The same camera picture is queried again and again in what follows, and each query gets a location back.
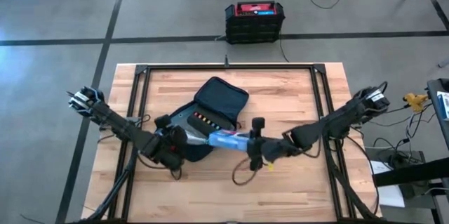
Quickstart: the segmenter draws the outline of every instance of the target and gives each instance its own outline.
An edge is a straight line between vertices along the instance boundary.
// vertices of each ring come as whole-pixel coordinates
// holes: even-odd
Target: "gray floor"
[[[114,38],[221,35],[224,8],[254,0],[123,0]],[[285,8],[284,34],[412,32],[445,30],[430,0],[341,0],[322,10],[308,0],[277,0]],[[331,4],[333,0],[316,0]],[[115,0],[0,0],[0,41],[104,38]],[[449,14],[449,0],[438,0]],[[351,92],[387,80],[392,107],[409,92],[424,93],[428,79],[447,77],[449,37],[285,40],[292,62],[343,62]],[[0,216],[2,223],[29,223],[20,214],[54,223],[81,119],[67,108],[65,91],[92,82],[98,45],[0,46]],[[100,88],[108,93],[120,62],[283,62],[279,43],[230,46],[217,42],[112,44]],[[432,111],[424,117],[430,117]],[[398,112],[379,123],[407,117]],[[98,132],[88,132],[69,220],[82,210]],[[365,144],[376,137],[395,143],[404,126],[366,125]],[[448,156],[437,121],[421,125],[413,149],[427,160]],[[449,206],[440,200],[449,220]],[[428,210],[382,207],[389,220],[432,223]]]

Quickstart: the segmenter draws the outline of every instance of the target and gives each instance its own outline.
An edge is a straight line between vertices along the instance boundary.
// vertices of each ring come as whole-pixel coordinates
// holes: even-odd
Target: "black metal frame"
[[[334,110],[332,98],[330,95],[330,87],[328,83],[328,78],[326,74],[326,66],[324,64],[285,64],[285,63],[279,63],[279,64],[204,64],[204,65],[136,65],[135,68],[135,76],[133,80],[133,87],[131,89],[131,95],[130,95],[130,101],[128,106],[128,112],[127,117],[132,117],[134,105],[135,105],[135,98],[137,95],[137,89],[138,89],[138,82],[140,79],[140,75],[142,73],[145,73],[145,80],[143,83],[143,89],[142,89],[142,98],[140,101],[140,108],[139,108],[139,117],[143,119],[144,113],[145,113],[145,104],[147,100],[147,93],[149,88],[149,78],[152,70],[269,70],[269,69],[278,69],[278,70],[285,70],[285,69],[295,69],[295,70],[309,70],[311,75],[311,82],[312,82],[312,89],[314,92],[315,97],[315,103],[316,103],[316,109],[318,116],[321,118],[324,116],[323,111],[323,104],[321,102],[321,95],[318,85],[318,79],[317,79],[317,73],[321,75],[321,79],[323,82],[323,90],[326,97],[326,105],[328,107],[328,111],[332,112]],[[329,138],[327,136],[323,136],[322,139],[323,143],[323,149],[326,157],[326,164],[328,167],[328,176],[329,176],[329,182],[330,182],[330,188],[332,192],[332,198],[333,198],[333,204],[335,209],[335,216],[337,219],[337,222],[341,223],[378,223],[379,220],[363,220],[358,219],[356,217],[356,211],[354,208],[354,204],[351,202],[348,194],[344,192],[346,204],[348,206],[348,214],[349,217],[343,216],[342,212],[342,205],[340,201],[340,196],[338,193],[337,188],[337,180],[333,173],[330,171],[330,162],[333,158],[332,153],[330,151],[330,144],[329,144]],[[119,179],[120,175],[123,172],[123,165],[126,158],[126,148],[127,148],[127,142],[122,142],[120,152],[119,152],[119,160],[117,162],[117,168],[116,168],[116,180]],[[340,142],[335,141],[336,144],[336,150],[337,150],[337,161],[338,165],[340,166],[340,171],[342,175],[344,176],[345,180],[348,180],[348,174],[347,174],[347,168],[344,161],[344,154],[342,151],[342,148],[340,147]],[[131,192],[133,189],[133,179],[134,179],[134,170],[135,170],[135,158],[137,157],[137,150],[133,148],[130,162],[134,161],[134,166],[129,174],[128,182],[126,186],[125,191],[125,198],[123,203],[123,209],[121,213],[120,218],[115,218],[116,215],[116,201],[117,198],[113,200],[109,207],[109,213],[107,216],[107,220],[96,220],[99,223],[112,223],[112,222],[121,222],[121,223],[127,223],[128,219],[128,213],[129,213],[129,207],[130,207],[130,197]]]

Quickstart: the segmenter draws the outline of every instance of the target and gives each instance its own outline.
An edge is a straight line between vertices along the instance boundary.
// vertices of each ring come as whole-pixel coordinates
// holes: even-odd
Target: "wooden table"
[[[342,63],[326,63],[328,81],[335,109],[351,98]],[[125,116],[128,108],[135,65],[117,65],[110,107]],[[218,76],[250,94],[239,115],[243,131],[250,129],[253,117],[264,117],[262,134],[280,137],[281,132],[318,119],[311,77],[308,70],[152,70],[146,114],[156,118],[170,114],[193,99],[210,77]],[[321,99],[325,104],[321,79]],[[153,131],[154,122],[144,124]],[[359,134],[351,136],[361,145]],[[120,141],[114,138],[98,145],[83,217],[92,214],[109,192],[116,169]],[[316,143],[311,153],[316,153]],[[344,156],[353,189],[368,207],[374,209],[375,188],[368,162],[350,141],[344,143]],[[215,149],[203,160],[182,167],[183,177],[174,181],[168,171],[148,169],[138,163],[135,173],[129,222],[312,222],[334,221],[324,153],[317,159],[305,155],[274,163],[274,170],[262,169],[255,179],[239,187],[231,181],[232,169],[245,153]],[[249,171],[242,171],[244,179]],[[340,190],[340,199],[345,206]],[[117,215],[121,211],[119,200]]]

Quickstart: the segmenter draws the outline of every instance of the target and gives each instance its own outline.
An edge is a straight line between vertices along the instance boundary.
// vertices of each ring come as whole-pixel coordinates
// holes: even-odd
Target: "black pouch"
[[[206,109],[215,113],[217,118],[228,120],[236,129],[237,117],[248,99],[249,94],[246,91],[232,86],[219,77],[211,77],[195,94],[193,102],[198,104],[199,109]],[[212,149],[213,147],[209,145],[188,145],[186,159],[197,162],[207,156]]]

